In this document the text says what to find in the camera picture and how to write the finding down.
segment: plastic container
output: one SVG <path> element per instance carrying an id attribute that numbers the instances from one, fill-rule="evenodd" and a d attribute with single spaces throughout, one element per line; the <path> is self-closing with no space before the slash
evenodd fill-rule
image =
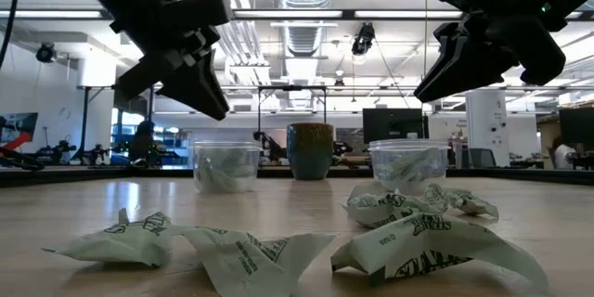
<path id="1" fill-rule="evenodd" d="M 194 183 L 205 193 L 239 193 L 253 189 L 261 144 L 257 141 L 194 143 Z"/>
<path id="2" fill-rule="evenodd" d="M 373 176 L 403 195 L 422 195 L 431 184 L 446 178 L 447 142 L 430 139 L 393 139 L 371 142 Z"/>

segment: wooden table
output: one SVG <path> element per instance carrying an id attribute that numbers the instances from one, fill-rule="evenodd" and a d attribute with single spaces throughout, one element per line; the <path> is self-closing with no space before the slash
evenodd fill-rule
<path id="1" fill-rule="evenodd" d="M 354 270 L 332 275 L 330 256 L 365 231 L 341 207 L 360 181 L 266 179 L 252 193 L 218 196 L 196 193 L 191 179 L 160 178 L 0 189 L 0 295 L 217 296 L 183 238 L 174 242 L 171 263 L 158 270 L 78 262 L 39 250 L 110 226 L 121 207 L 131 219 L 163 211 L 177 224 L 246 230 L 260 239 L 338 234 L 305 271 L 294 296 L 538 295 L 519 275 L 479 261 L 373 290 Z M 471 189 L 498 206 L 498 222 L 463 218 L 532 253 L 548 273 L 554 295 L 594 293 L 594 188 L 477 178 L 447 179 L 446 185 Z"/>

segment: dark green ceramic pot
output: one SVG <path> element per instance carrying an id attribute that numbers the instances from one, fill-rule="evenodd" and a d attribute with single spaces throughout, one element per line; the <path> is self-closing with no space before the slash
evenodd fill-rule
<path id="1" fill-rule="evenodd" d="M 332 125 L 295 123 L 287 126 L 287 156 L 297 180 L 321 180 L 332 165 Z"/>

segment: white pillar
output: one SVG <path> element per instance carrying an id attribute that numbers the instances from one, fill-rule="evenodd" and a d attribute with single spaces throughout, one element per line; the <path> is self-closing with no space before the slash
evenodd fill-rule
<path id="1" fill-rule="evenodd" d="M 491 149 L 497 166 L 510 165 L 507 111 L 504 91 L 466 94 L 469 148 Z"/>
<path id="2" fill-rule="evenodd" d="M 102 52 L 86 56 L 79 60 L 79 85 L 110 86 L 115 83 L 116 60 Z M 97 93 L 92 90 L 89 97 Z M 111 142 L 111 110 L 113 109 L 113 91 L 106 89 L 89 102 L 86 121 L 86 139 L 84 149 L 93 149 L 96 144 L 106 149 Z"/>

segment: poster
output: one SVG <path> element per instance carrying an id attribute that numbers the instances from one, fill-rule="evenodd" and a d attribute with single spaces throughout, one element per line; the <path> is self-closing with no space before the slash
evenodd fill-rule
<path id="1" fill-rule="evenodd" d="M 31 135 L 35 132 L 37 112 L 0 114 L 0 143 L 11 142 L 24 133 Z"/>

